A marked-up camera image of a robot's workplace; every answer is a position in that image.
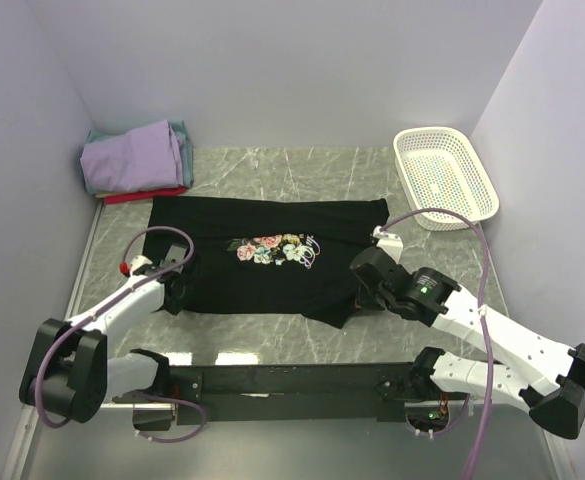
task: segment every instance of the lavender wall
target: lavender wall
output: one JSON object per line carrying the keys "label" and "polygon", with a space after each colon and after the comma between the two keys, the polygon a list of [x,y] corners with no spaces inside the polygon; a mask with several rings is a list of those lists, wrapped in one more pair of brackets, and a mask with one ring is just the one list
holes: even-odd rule
{"label": "lavender wall", "polygon": [[[510,312],[585,342],[585,2],[543,3],[472,142],[501,198],[486,233]],[[569,448],[585,479],[585,425]]]}
{"label": "lavender wall", "polygon": [[0,472],[36,328],[62,316],[94,214],[76,170],[91,120],[21,0],[0,0]]}
{"label": "lavender wall", "polygon": [[540,0],[28,0],[98,127],[198,146],[470,134]]}

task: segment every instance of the white plastic basket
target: white plastic basket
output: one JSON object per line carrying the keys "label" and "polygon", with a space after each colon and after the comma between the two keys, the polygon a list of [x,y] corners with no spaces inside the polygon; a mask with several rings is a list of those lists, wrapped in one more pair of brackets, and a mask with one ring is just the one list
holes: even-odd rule
{"label": "white plastic basket", "polygon": [[[499,198],[470,141],[453,128],[403,130],[394,137],[396,164],[412,209],[438,207],[480,222],[499,209]],[[423,213],[416,221],[428,230],[467,225],[450,215]]]}

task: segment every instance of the flower graphic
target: flower graphic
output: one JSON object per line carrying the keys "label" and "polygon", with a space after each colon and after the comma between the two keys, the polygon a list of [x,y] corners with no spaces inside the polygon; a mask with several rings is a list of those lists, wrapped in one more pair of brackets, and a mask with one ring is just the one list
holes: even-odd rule
{"label": "flower graphic", "polygon": [[291,235],[289,233],[283,235],[283,241],[286,243],[294,243],[295,245],[301,244],[301,239],[299,238],[298,235]]}
{"label": "flower graphic", "polygon": [[254,237],[254,241],[267,248],[275,248],[281,243],[281,238],[283,238],[283,235],[275,235],[273,237]]}
{"label": "flower graphic", "polygon": [[263,263],[267,265],[268,263],[272,262],[272,253],[270,252],[269,248],[264,246],[260,246],[254,252],[254,263]]}
{"label": "flower graphic", "polygon": [[236,251],[242,262],[280,266],[286,261],[297,262],[312,268],[321,247],[311,235],[273,235],[269,237],[235,238],[230,241],[228,252]]}
{"label": "flower graphic", "polygon": [[241,245],[236,250],[236,256],[239,257],[239,260],[241,261],[251,260],[255,252],[256,247],[248,243],[247,245]]}

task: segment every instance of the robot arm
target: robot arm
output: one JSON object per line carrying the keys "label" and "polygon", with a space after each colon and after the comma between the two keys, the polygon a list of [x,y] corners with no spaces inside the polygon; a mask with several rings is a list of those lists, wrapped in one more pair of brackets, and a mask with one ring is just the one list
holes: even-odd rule
{"label": "robot arm", "polygon": [[[380,228],[374,236],[377,246],[358,255],[350,268],[377,304],[483,351],[480,316],[485,314],[494,358],[503,364],[494,368],[494,398],[529,412],[551,433],[578,436],[585,417],[585,344],[571,348],[537,335],[485,305],[478,308],[474,295],[434,269],[408,273],[398,264],[403,247],[400,238]],[[425,373],[422,370],[419,375],[429,377],[442,391],[483,395],[484,362],[432,348],[419,357],[415,364],[425,366]]]}
{"label": "robot arm", "polygon": [[[42,382],[45,410],[80,423],[92,418],[105,400],[137,390],[169,395],[170,370],[166,357],[135,349],[121,358],[108,360],[108,353],[120,343],[127,331],[161,308],[172,314],[180,311],[185,294],[181,269],[174,269],[151,281],[149,276],[185,257],[186,249],[174,246],[160,267],[138,256],[131,262],[133,272],[123,286],[92,309],[66,322],[55,319],[39,327],[19,388],[20,400],[35,405],[35,385],[43,358],[57,339],[70,328],[94,317],[59,348]],[[118,303],[113,299],[130,290]]]}

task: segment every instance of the gray marble surface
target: gray marble surface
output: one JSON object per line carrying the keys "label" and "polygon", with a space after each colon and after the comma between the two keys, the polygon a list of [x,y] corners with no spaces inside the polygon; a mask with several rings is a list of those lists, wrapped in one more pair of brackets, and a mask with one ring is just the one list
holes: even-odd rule
{"label": "gray marble surface", "polygon": [[[390,218],[410,211],[390,148],[197,149],[195,187],[187,195],[276,201],[371,200],[385,197]],[[80,292],[79,311],[113,292],[128,240],[147,226],[150,201],[106,206],[97,225]],[[408,270],[431,266],[476,291],[481,247],[470,230],[430,232],[409,219],[393,228],[405,245]],[[140,252],[141,241],[131,251]],[[505,312],[494,273],[487,303]],[[483,354],[450,335],[408,322],[388,312],[355,316],[337,330],[300,315],[213,315],[165,312],[131,329],[114,355],[146,348],[172,363],[351,363],[411,361],[423,347],[456,355]]]}

